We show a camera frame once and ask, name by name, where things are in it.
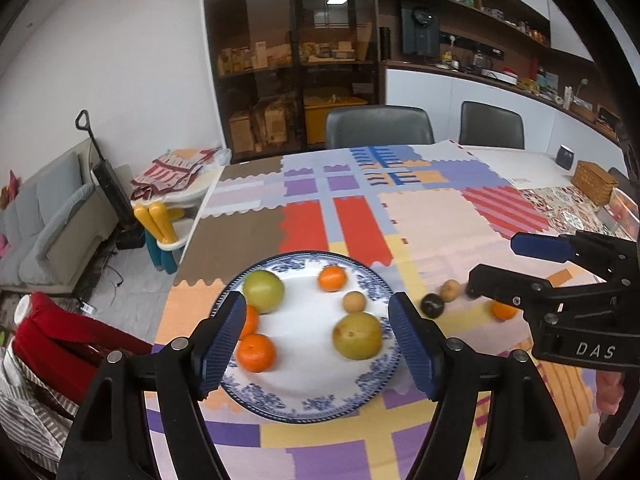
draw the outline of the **plate rim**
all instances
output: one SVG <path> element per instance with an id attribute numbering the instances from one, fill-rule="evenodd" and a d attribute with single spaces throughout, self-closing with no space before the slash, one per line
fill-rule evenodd
<path id="1" fill-rule="evenodd" d="M 268 258 L 265 258 L 265 259 L 255 263 L 255 264 L 247 267 L 242 272 L 236 274 L 229 281 L 229 283 L 227 285 L 225 285 L 225 288 L 222 289 L 222 291 L 220 292 L 220 294 L 216 298 L 216 301 L 211 306 L 211 310 L 209 312 L 209 317 L 211 317 L 214 314 L 214 311 L 217 311 L 217 307 L 219 307 L 220 304 L 222 304 L 222 301 L 224 300 L 224 298 L 226 298 L 226 295 L 229 294 L 229 292 L 231 292 L 231 290 L 233 290 L 233 289 L 231 289 L 231 285 L 236 279 L 238 279 L 239 276 L 247 274 L 247 273 L 251 272 L 252 270 L 259 269 L 262 266 L 272 262 L 276 258 L 281 258 L 281 257 L 284 257 L 284 256 L 296 256 L 296 255 L 297 256 L 321 255 L 321 256 L 330 256 L 331 258 L 336 258 L 338 260 L 345 260 L 346 262 L 349 262 L 349 263 L 353 264 L 356 267 L 360 267 L 361 269 L 364 269 L 367 272 L 373 273 L 380 280 L 380 282 L 384 285 L 384 287 L 386 288 L 386 290 L 389 293 L 389 296 L 391 296 L 394 293 L 393 290 L 391 289 L 391 287 L 389 286 L 389 284 L 375 270 L 371 269 L 370 267 L 367 267 L 362 262 L 359 262 L 358 260 L 355 260 L 354 258 L 351 258 L 350 256 L 345 256 L 344 254 L 340 254 L 340 253 L 332 253 L 330 251 L 317 251 L 317 250 L 288 251 L 286 253 L 279 253 L 279 254 L 274 254 L 273 256 L 269 256 Z M 287 418 L 286 416 L 274 415 L 273 413 L 265 412 L 263 410 L 260 410 L 259 408 L 255 408 L 254 406 L 252 406 L 252 405 L 248 404 L 247 402 L 245 402 L 244 400 L 242 400 L 240 397 L 236 396 L 236 394 L 232 390 L 227 389 L 227 387 L 225 386 L 225 383 L 224 383 L 224 378 L 221 381 L 220 385 L 222 386 L 222 388 L 224 389 L 226 394 L 229 395 L 229 397 L 231 397 L 235 402 L 237 402 L 244 409 L 248 410 L 249 412 L 255 413 L 255 415 L 259 415 L 259 416 L 261 416 L 263 418 L 266 418 L 268 420 L 274 420 L 276 422 L 283 422 L 285 424 L 315 424 L 316 422 L 327 422 L 329 420 L 334 420 L 336 418 L 340 418 L 342 416 L 348 415 L 349 413 L 353 413 L 356 410 L 359 410 L 362 406 L 364 406 L 369 401 L 371 401 L 374 397 L 376 397 L 384 389 L 386 384 L 391 380 L 391 377 L 393 376 L 393 374 L 395 373 L 396 369 L 398 368 L 398 365 L 399 365 L 399 362 L 400 362 L 400 357 L 401 357 L 401 352 L 400 352 L 399 346 L 398 346 L 398 351 L 396 353 L 397 353 L 396 362 L 392 364 L 388 376 L 383 381 L 380 381 L 380 384 L 378 385 L 378 387 L 377 387 L 377 389 L 375 391 L 373 391 L 367 397 L 364 397 L 362 399 L 362 401 L 359 402 L 357 405 L 345 407 L 344 410 L 341 410 L 340 412 L 334 413 L 333 415 L 330 415 L 330 416 L 318 416 L 318 418 L 311 418 L 311 419 L 307 419 L 307 420 L 299 420 L 299 419 L 296 419 L 296 418 Z"/>

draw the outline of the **tangerine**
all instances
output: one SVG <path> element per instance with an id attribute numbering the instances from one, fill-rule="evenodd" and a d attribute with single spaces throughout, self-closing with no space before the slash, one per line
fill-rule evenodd
<path id="1" fill-rule="evenodd" d="M 246 317 L 244 318 L 244 326 L 238 340 L 242 341 L 249 334 L 255 333 L 260 324 L 260 314 L 251 305 L 246 306 Z"/>
<path id="2" fill-rule="evenodd" d="M 248 372 L 260 373 L 276 362 L 276 347 L 264 334 L 249 334 L 238 345 L 236 359 Z"/>
<path id="3" fill-rule="evenodd" d="M 520 311 L 519 308 L 515 308 L 514 306 L 500 303 L 499 301 L 491 302 L 491 312 L 500 321 L 507 321 L 508 319 L 511 319 L 519 311 Z"/>
<path id="4" fill-rule="evenodd" d="M 332 265 L 322 269 L 318 274 L 318 285 L 325 292 L 336 292 L 347 283 L 347 273 L 342 267 Z"/>

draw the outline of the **plate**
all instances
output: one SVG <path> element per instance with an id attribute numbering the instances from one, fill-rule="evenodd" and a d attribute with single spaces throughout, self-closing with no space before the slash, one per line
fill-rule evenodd
<path id="1" fill-rule="evenodd" d="M 338 265 L 347 273 L 345 287 L 324 292 L 318 274 Z M 388 320 L 392 292 L 369 267 L 340 254 L 299 251 L 268 258 L 236 276 L 216 300 L 211 315 L 232 290 L 255 269 L 270 270 L 285 285 L 284 299 L 260 316 L 258 333 L 271 338 L 278 359 L 270 370 L 254 374 L 231 358 L 222 387 L 241 406 L 257 415 L 290 424 L 324 422 L 357 410 L 377 395 L 398 366 L 400 349 Z M 367 297 L 366 312 L 381 323 L 383 345 L 372 359 L 351 361 L 334 348 L 332 331 L 346 312 L 342 297 L 359 290 Z"/>

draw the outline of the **sofa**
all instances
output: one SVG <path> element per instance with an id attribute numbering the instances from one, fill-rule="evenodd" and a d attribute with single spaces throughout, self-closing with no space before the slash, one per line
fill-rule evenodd
<path id="1" fill-rule="evenodd" d="M 89 139 L 25 181 L 0 210 L 0 233 L 11 247 L 0 258 L 0 290 L 72 293 L 98 245 L 118 218 L 90 168 Z"/>

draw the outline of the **gray striped fabric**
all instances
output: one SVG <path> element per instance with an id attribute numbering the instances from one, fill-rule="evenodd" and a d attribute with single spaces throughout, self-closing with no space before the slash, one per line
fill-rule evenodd
<path id="1" fill-rule="evenodd" d="M 47 404 L 34 389 L 47 392 Z M 0 348 L 0 423 L 18 451 L 51 472 L 58 463 L 76 403 L 44 384 L 20 359 L 11 343 Z"/>

